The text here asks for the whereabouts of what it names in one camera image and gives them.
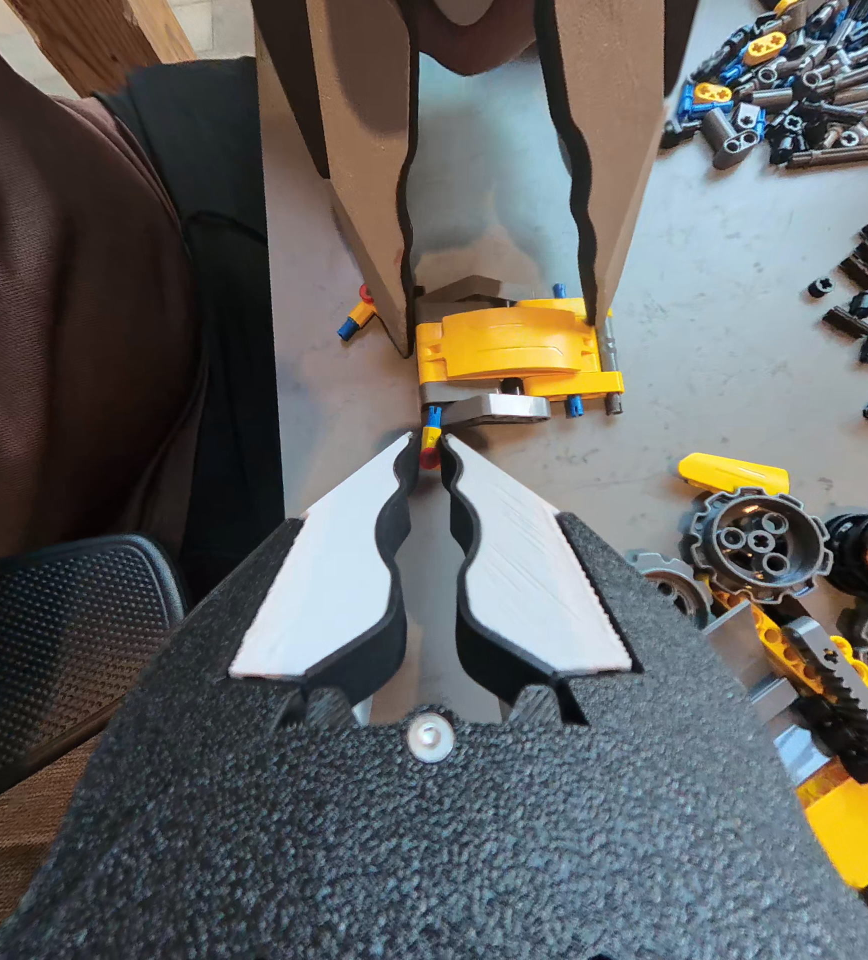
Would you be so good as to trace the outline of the pile of blue grey connectors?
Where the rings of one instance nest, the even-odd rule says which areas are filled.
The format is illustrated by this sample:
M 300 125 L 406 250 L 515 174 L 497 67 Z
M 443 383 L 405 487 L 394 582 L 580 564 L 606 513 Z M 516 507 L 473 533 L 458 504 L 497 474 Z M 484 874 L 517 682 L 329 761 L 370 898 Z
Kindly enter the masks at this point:
M 684 79 L 658 149 L 703 138 L 725 171 L 868 162 L 868 2 L 763 2 Z

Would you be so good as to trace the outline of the yellow grey brick chassis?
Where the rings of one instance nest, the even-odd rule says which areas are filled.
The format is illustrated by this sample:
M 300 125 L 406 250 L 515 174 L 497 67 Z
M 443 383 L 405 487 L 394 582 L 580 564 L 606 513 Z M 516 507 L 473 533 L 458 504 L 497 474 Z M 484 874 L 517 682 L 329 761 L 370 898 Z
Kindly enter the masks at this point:
M 868 667 L 812 618 L 779 625 L 717 591 L 704 630 L 749 693 L 804 816 L 840 878 L 868 904 Z

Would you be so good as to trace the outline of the yellow curved panel piece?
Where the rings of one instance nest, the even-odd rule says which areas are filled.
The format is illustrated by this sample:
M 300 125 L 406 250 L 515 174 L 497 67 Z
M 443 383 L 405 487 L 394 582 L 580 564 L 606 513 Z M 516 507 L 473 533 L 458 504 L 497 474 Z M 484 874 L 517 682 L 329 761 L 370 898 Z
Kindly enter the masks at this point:
M 690 486 L 713 493 L 758 488 L 769 496 L 790 494 L 788 472 L 764 463 L 695 452 L 680 460 L 677 473 Z

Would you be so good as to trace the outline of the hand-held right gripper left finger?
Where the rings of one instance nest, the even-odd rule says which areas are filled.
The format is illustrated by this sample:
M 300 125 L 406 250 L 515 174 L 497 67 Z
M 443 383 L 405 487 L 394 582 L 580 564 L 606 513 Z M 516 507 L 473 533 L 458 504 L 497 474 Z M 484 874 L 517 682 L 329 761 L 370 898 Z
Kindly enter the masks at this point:
M 231 678 L 337 689 L 357 707 L 398 672 L 407 621 L 396 555 L 411 530 L 420 441 L 400 435 L 299 518 Z

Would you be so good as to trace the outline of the grey desk with wooden edge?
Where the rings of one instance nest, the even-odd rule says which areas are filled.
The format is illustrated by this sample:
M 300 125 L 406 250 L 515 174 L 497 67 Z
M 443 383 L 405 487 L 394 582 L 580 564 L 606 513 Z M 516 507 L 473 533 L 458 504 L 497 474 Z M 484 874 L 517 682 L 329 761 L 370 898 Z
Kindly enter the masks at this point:
M 349 342 L 337 330 L 365 283 L 292 114 L 260 31 L 261 136 L 272 284 L 272 323 L 288 512 L 307 508 L 400 433 L 416 428 L 416 358 L 404 358 L 379 314 Z M 842 493 L 868 498 L 868 439 L 846 424 L 867 381 L 848 374 L 838 346 L 804 327 L 795 292 L 835 250 L 814 222 L 787 209 L 820 201 L 827 186 L 859 188 L 868 173 L 703 174 L 699 147 L 658 162 L 643 193 L 613 324 L 627 398 L 623 414 L 595 402 L 570 424 L 497 426 L 464 435 L 501 469 L 581 519 L 624 552 L 675 547 L 688 508 L 674 461 L 694 450 L 768 460 L 793 470 L 795 491 L 826 509 Z M 517 282 L 565 280 L 578 293 L 569 174 L 535 59 L 480 78 L 454 77 L 418 54 L 416 153 L 407 179 L 411 266 L 434 287 L 464 272 Z M 607 947 L 570 931 L 596 918 L 582 880 L 553 879 L 561 918 L 531 918 L 527 894 L 501 894 L 487 929 L 474 926 L 494 892 L 461 860 L 476 840 L 450 841 L 446 814 L 423 816 L 397 799 L 340 828 L 353 846 L 335 859 L 329 828 L 316 838 L 323 873 L 303 868 L 299 906 L 276 909 L 284 946 L 313 958 L 588 958 Z

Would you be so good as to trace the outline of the yellow connector with blue pin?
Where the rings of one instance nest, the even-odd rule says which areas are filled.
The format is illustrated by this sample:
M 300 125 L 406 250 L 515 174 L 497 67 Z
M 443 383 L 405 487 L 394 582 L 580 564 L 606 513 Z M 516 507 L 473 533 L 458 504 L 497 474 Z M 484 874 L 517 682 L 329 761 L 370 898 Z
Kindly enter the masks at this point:
M 426 409 L 426 419 L 420 436 L 418 465 L 427 472 L 439 471 L 441 468 L 443 410 L 443 406 L 437 404 L 430 404 Z

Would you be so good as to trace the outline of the black mesh chair seat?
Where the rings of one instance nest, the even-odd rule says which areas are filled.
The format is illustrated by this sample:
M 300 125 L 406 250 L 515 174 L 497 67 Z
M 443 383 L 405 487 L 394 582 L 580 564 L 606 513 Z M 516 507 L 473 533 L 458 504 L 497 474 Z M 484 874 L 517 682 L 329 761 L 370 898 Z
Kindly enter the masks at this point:
M 0 795 L 102 731 L 186 612 L 140 534 L 0 558 Z

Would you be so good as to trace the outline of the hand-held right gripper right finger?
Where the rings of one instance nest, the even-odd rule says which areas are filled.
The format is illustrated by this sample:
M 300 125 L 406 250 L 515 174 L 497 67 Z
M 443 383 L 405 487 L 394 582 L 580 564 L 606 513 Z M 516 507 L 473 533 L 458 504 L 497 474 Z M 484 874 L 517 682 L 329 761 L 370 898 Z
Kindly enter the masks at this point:
M 571 680 L 629 672 L 632 654 L 545 498 L 462 439 L 440 441 L 450 532 L 464 558 L 455 645 L 476 684 L 513 708 L 528 688 L 577 710 Z

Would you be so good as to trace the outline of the yellow and grey brick assembly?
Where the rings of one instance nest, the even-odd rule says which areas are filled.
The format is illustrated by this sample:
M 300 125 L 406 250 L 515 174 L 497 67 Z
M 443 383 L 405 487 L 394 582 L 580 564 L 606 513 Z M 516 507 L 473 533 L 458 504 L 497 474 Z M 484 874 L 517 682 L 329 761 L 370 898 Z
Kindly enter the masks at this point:
M 416 366 L 424 422 L 442 406 L 441 430 L 548 421 L 561 403 L 579 418 L 601 399 L 622 413 L 613 312 L 588 319 L 584 297 L 561 283 L 540 296 L 530 287 L 474 274 L 418 290 Z

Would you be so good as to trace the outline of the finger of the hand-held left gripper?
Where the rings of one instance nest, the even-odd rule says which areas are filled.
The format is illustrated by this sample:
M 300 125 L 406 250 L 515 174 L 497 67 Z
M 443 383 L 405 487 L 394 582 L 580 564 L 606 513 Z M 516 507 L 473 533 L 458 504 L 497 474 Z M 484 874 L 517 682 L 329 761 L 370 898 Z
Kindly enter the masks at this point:
M 566 151 L 586 319 L 617 292 L 663 123 L 665 3 L 536 1 L 550 115 Z
M 397 352 L 415 348 L 407 180 L 419 51 L 404 4 L 307 1 L 332 207 Z

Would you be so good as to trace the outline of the small grey wheel hub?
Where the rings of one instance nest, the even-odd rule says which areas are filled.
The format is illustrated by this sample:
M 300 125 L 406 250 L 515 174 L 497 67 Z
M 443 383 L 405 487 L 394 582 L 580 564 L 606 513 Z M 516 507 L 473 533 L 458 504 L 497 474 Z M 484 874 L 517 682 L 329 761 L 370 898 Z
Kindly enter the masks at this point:
M 685 561 L 651 551 L 631 551 L 627 560 L 653 584 L 661 598 L 697 629 L 704 631 L 714 621 L 713 593 Z

